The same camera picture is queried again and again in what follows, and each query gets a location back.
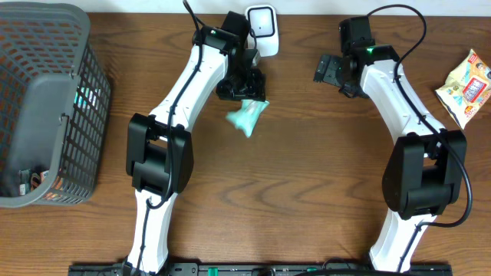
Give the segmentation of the light green snack packet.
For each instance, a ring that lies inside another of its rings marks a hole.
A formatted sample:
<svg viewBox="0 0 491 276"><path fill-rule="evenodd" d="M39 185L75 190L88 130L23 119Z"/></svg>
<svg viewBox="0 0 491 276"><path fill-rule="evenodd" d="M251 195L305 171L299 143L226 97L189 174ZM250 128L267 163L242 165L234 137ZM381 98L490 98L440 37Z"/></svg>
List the light green snack packet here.
<svg viewBox="0 0 491 276"><path fill-rule="evenodd" d="M269 102L258 100L242 100L242 106L237 111L228 112L226 119L246 137L250 137L262 111Z"/></svg>

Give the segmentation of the yellow snack packet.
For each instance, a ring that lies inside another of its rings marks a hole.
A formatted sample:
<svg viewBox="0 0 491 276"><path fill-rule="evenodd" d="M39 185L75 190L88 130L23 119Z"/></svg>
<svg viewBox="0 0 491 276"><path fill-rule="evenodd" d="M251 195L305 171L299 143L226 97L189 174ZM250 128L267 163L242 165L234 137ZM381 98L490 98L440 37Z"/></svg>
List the yellow snack packet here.
<svg viewBox="0 0 491 276"><path fill-rule="evenodd" d="M490 97L490 68L470 49L435 92L457 126L464 129Z"/></svg>

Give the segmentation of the dark snack packet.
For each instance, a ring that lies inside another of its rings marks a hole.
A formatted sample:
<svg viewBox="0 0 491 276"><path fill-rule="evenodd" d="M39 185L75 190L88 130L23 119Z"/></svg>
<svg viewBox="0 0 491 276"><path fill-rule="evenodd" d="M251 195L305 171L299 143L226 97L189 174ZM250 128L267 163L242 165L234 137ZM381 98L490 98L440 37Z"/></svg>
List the dark snack packet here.
<svg viewBox="0 0 491 276"><path fill-rule="evenodd" d="M43 166L34 169L18 171L18 191L20 196L25 196L37 189L46 179L49 170Z"/></svg>

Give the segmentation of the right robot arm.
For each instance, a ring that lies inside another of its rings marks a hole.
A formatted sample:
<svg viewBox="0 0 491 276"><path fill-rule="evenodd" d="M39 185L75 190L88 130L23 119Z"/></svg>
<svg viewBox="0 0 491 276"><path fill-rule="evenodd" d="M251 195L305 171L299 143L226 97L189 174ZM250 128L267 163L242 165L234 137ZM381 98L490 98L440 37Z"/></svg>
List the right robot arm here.
<svg viewBox="0 0 491 276"><path fill-rule="evenodd" d="M371 100L390 132L394 148L382 177L388 211L369 258L376 271L408 272L427 228L457 227L470 214L468 202L455 222L437 221L461 185L471 189L463 165L466 137L431 115L405 76L403 58L389 44L376 44L368 16L341 21L339 35L341 55L322 55L314 80L348 98Z"/></svg>

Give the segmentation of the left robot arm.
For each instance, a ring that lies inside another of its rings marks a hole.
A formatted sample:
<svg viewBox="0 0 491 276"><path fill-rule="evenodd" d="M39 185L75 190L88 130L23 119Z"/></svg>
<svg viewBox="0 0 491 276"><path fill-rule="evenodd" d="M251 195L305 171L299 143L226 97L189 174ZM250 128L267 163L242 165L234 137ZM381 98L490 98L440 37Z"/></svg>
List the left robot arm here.
<svg viewBox="0 0 491 276"><path fill-rule="evenodd" d="M192 129L211 93L221 100L265 100L265 75L246 47L251 23L233 11L219 27L195 19L191 55L166 98L150 114L136 113L127 131L126 171L137 199L133 247L124 275L164 272L176 197L193 171Z"/></svg>

